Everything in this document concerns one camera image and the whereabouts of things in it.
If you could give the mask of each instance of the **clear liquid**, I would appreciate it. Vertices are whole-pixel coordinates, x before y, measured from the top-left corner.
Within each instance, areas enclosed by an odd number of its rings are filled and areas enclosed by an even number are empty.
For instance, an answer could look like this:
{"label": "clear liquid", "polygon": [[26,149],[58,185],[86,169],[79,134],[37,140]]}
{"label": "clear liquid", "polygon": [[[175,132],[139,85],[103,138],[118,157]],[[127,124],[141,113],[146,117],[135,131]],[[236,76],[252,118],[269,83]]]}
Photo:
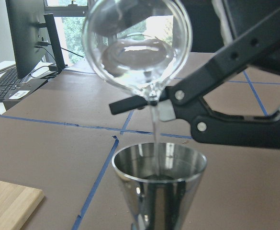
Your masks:
{"label": "clear liquid", "polygon": [[159,143],[160,143],[160,130],[159,130],[159,112],[157,106],[150,106],[150,112],[153,123],[154,132],[154,164],[155,164],[155,174],[160,176],[160,154],[159,154]]}
{"label": "clear liquid", "polygon": [[151,94],[158,97],[163,90],[176,55],[170,45],[157,38],[136,39],[130,36],[114,41],[103,51],[100,62],[108,78],[149,100]]}

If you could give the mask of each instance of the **computer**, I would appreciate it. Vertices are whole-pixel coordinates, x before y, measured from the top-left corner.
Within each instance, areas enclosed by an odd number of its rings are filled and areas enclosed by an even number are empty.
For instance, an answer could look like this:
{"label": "computer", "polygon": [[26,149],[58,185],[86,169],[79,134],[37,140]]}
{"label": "computer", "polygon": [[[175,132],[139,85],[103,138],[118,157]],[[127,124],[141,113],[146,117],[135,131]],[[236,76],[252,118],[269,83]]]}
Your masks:
{"label": "computer", "polygon": [[0,78],[0,102],[7,99],[16,86],[29,85],[20,83],[31,79],[27,76],[45,56],[45,46],[52,46],[56,62],[52,67],[56,74],[65,68],[55,20],[52,14],[45,14],[44,0],[6,0],[6,6],[16,66]]}

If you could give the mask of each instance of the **computer monitor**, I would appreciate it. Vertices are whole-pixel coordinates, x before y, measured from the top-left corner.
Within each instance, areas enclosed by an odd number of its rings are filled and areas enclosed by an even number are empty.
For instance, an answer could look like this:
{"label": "computer monitor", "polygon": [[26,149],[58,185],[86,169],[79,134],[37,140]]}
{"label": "computer monitor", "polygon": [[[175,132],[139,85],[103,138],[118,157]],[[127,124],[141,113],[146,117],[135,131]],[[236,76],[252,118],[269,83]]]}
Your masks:
{"label": "computer monitor", "polygon": [[50,43],[53,50],[56,47],[55,60],[59,63],[59,67],[57,63],[58,72],[61,72],[65,64],[56,25],[54,20],[45,23],[44,1],[6,0],[6,6],[18,78],[26,77],[45,55],[45,49],[37,46],[41,44],[40,42],[47,42],[47,30],[52,32],[52,35],[55,34]]}

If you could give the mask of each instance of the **metal screw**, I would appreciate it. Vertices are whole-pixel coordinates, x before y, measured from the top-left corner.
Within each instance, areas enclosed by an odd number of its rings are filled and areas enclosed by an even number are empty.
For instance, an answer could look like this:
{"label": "metal screw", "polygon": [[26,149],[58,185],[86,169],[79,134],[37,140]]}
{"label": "metal screw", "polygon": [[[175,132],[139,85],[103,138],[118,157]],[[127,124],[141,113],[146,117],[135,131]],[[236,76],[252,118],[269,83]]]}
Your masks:
{"label": "metal screw", "polygon": [[176,93],[175,93],[175,98],[176,98],[178,101],[181,101],[181,100],[184,98],[184,92],[183,92],[182,90],[176,91]]}
{"label": "metal screw", "polygon": [[197,129],[198,129],[199,131],[201,131],[201,132],[206,131],[206,129],[207,129],[206,123],[204,123],[204,122],[198,123],[198,124],[197,124]]}

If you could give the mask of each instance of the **green foliage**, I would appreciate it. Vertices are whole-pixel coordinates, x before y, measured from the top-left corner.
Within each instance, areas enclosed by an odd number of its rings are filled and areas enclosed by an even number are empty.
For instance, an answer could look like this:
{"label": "green foliage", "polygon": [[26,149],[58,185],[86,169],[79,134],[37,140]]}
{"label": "green foliage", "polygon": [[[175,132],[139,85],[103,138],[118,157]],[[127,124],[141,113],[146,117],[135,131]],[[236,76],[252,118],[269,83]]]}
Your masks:
{"label": "green foliage", "polygon": [[[67,49],[82,56],[85,56],[81,44],[82,25],[84,20],[84,17],[62,17]],[[82,58],[69,53],[69,59],[72,63],[76,63]]]}
{"label": "green foliage", "polygon": [[[118,33],[117,37],[118,38],[124,38],[126,37],[127,35],[130,35],[130,34],[134,34],[134,33],[142,33],[146,30],[146,23],[145,21],[141,21],[133,26],[131,26],[130,28],[124,30],[123,32],[121,33]],[[138,36],[138,40],[142,40],[143,39],[143,36]]]}

